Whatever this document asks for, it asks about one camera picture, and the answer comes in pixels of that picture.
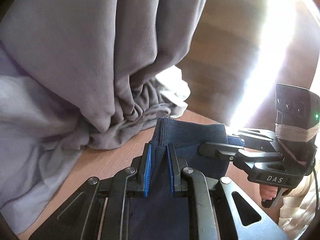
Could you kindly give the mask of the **person's right hand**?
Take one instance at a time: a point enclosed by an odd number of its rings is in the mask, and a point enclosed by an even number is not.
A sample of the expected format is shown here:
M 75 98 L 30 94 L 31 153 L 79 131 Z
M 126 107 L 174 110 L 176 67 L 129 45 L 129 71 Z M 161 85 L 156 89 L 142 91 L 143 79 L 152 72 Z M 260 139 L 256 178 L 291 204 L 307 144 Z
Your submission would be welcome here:
M 275 186 L 260 184 L 259 192 L 262 200 L 272 200 L 273 198 L 276 198 L 278 188 Z

